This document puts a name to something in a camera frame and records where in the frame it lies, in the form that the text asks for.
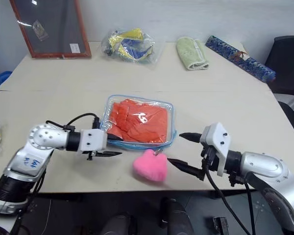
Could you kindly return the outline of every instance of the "gray floor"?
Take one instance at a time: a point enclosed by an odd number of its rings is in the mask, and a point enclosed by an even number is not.
[[[36,206],[27,214],[23,224],[32,235],[41,235],[50,214],[44,235],[79,235],[80,228],[98,234],[105,221],[119,212],[129,212],[138,219],[140,235],[166,235],[166,229],[157,226],[159,203],[162,197],[177,199],[186,209],[197,235],[212,235],[212,217],[226,217],[230,235],[242,235],[243,230],[220,199],[207,197],[206,192],[123,192],[84,194],[80,201],[35,199]],[[282,235],[281,227],[270,212],[268,204],[258,192],[252,193],[257,235]],[[246,194],[228,196],[227,200],[238,217],[251,231]]]

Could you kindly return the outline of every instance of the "white wall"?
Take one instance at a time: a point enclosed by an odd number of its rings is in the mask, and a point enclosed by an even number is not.
[[[240,41],[265,62],[273,39],[294,35],[294,0],[80,0],[89,41],[114,27],[142,27],[167,41],[215,35]],[[8,0],[0,0],[0,71],[14,69],[27,49]]]

